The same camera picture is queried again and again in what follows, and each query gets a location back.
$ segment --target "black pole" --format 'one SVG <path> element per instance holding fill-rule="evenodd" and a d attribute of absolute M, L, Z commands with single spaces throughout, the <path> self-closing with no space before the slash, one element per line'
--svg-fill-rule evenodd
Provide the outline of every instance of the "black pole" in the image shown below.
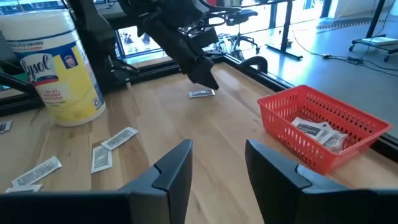
<path fill-rule="evenodd" d="M 282 34 L 282 45 L 280 46 L 280 51 L 282 51 L 282 52 L 286 52 L 286 48 L 287 48 L 287 36 L 289 34 L 290 20 L 292 17 L 292 9 L 293 9 L 293 0 L 287 0 L 284 33 Z"/>
<path fill-rule="evenodd" d="M 383 10 L 384 3 L 386 0 L 379 0 L 379 4 L 377 4 L 376 11 L 374 12 L 371 25 L 369 26 L 368 33 L 366 34 L 366 38 L 371 38 L 373 36 L 374 28 L 376 28 L 376 24 L 379 21 L 379 17 L 381 11 Z"/>
<path fill-rule="evenodd" d="M 331 6 L 331 0 L 324 0 L 322 12 L 321 12 L 321 16 L 320 16 L 321 18 L 328 17 L 329 11 L 330 11 L 330 6 Z"/>
<path fill-rule="evenodd" d="M 276 27 L 276 15 L 278 11 L 278 4 L 271 4 L 271 14 L 269 16 L 269 28 Z"/>

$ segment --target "wooden tabletop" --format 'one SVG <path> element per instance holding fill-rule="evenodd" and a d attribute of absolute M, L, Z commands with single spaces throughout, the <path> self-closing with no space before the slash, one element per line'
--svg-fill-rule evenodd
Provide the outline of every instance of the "wooden tabletop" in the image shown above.
<path fill-rule="evenodd" d="M 106 95 L 106 111 L 74 128 L 57 126 L 44 108 L 0 118 L 14 121 L 0 134 L 0 190 L 52 156 L 63 167 L 39 181 L 43 191 L 118 189 L 193 139 L 186 223 L 262 223 L 244 160 L 246 139 L 297 158 L 262 127 L 256 101 L 274 92 L 223 63 L 213 74 L 220 85 L 216 96 L 189 99 L 189 91 L 203 87 L 172 75 Z M 139 134 L 113 151 L 112 168 L 91 175 L 92 149 L 127 126 Z M 398 164 L 369 150 L 330 177 L 352 188 L 397 187 Z"/>

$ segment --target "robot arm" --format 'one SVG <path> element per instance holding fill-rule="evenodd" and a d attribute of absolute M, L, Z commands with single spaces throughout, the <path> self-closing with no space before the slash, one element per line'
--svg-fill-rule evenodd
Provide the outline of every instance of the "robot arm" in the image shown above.
<path fill-rule="evenodd" d="M 193 83 L 199 83 L 214 90 L 218 89 L 218 84 L 210 71 L 213 62 L 201 49 L 218 40 L 214 27 L 197 34 L 195 39 L 201 39 L 201 44 L 196 43 L 187 33 L 180 30 L 193 22 L 200 21 L 204 15 L 211 12 L 209 7 L 214 6 L 208 5 L 203 0 L 118 1 L 123 11 L 136 21 L 138 36 L 143 33 L 151 36 L 165 53 L 180 65 L 182 73 L 187 74 Z M 240 9 L 229 7 L 228 10 Z"/>

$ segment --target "black cable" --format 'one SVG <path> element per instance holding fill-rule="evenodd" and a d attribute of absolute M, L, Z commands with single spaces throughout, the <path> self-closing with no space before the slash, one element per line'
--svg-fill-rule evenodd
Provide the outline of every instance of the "black cable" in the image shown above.
<path fill-rule="evenodd" d="M 393 76 L 393 77 L 398 77 L 398 75 L 395 75 L 395 74 L 392 74 L 392 73 L 388 73 L 388 72 L 385 72 L 385 71 L 382 71 L 382 70 L 379 70 L 379 69 L 376 69 L 376 68 L 369 67 L 368 65 L 364 64 L 363 62 L 371 63 L 371 64 L 373 64 L 373 65 L 375 65 L 375 66 L 377 66 L 379 68 L 386 69 L 386 70 L 398 71 L 398 69 L 384 68 L 384 67 L 381 67 L 381 66 L 377 65 L 376 63 L 373 63 L 373 62 L 368 61 L 368 60 L 360 60 L 361 58 L 352 58 L 352 57 L 346 57 L 346 56 L 333 56 L 333 55 L 327 55 L 327 54 L 323 54 L 322 55 L 322 54 L 318 54 L 318 53 L 315 53 L 315 52 L 311 52 L 311 51 L 307 50 L 305 47 L 303 47 L 300 44 L 300 42 L 297 41 L 297 38 L 296 38 L 294 32 L 292 32 L 292 33 L 293 33 L 293 37 L 294 37 L 296 43 L 301 48 L 303 48 L 303 50 L 305 50 L 306 52 L 308 52 L 310 54 L 313 54 L 313 55 L 316 55 L 316 56 L 320 56 L 320 57 L 325 58 L 325 59 L 340 60 L 342 62 L 347 62 L 347 63 L 352 64 L 352 65 L 357 65 L 357 66 L 368 68 L 370 70 L 381 72 L 381 73 L 384 73 L 386 75 L 390 75 L 390 76 Z"/>
<path fill-rule="evenodd" d="M 396 68 L 386 68 L 386 67 L 382 67 L 382 66 L 380 66 L 380 65 L 378 65 L 378 64 L 376 64 L 376 63 L 374 63 L 374 62 L 371 62 L 371 61 L 369 61 L 369 60 L 363 60 L 364 62 L 368 62 L 368 63 L 371 63 L 371 64 L 373 64 L 374 66 L 376 66 L 377 68 L 381 68 L 381 69 L 385 69 L 385 70 L 390 70 L 390 71 L 398 71 L 398 69 L 396 69 Z"/>
<path fill-rule="evenodd" d="M 394 3 L 395 3 L 395 2 L 396 2 L 396 0 L 394 0 L 394 2 L 392 2 L 392 5 L 391 5 L 390 9 L 389 9 L 388 12 L 387 12 L 386 18 L 384 19 L 384 22 L 383 22 L 383 27 L 381 28 L 381 30 L 380 30 L 376 35 L 374 35 L 374 36 L 372 37 L 372 39 L 369 41 L 368 49 L 366 50 L 365 54 L 363 54 L 363 55 L 362 55 L 361 57 L 359 57 L 359 58 L 363 58 L 363 57 L 365 57 L 365 56 L 368 54 L 369 49 L 370 49 L 370 47 L 371 47 L 371 44 L 370 44 L 370 43 L 372 42 L 372 40 L 373 40 L 375 37 L 377 37 L 377 35 L 379 35 L 379 34 L 384 30 L 384 27 L 386 26 L 386 23 L 387 23 L 388 15 L 390 14 L 391 9 L 392 9 L 392 7 L 394 6 Z"/>

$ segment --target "lysol wipes container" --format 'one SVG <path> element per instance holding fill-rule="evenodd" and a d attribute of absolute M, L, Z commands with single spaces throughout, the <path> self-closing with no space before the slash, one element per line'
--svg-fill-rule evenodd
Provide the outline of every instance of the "lysol wipes container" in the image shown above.
<path fill-rule="evenodd" d="M 0 16 L 0 27 L 55 121 L 97 118 L 104 98 L 67 9 Z"/>

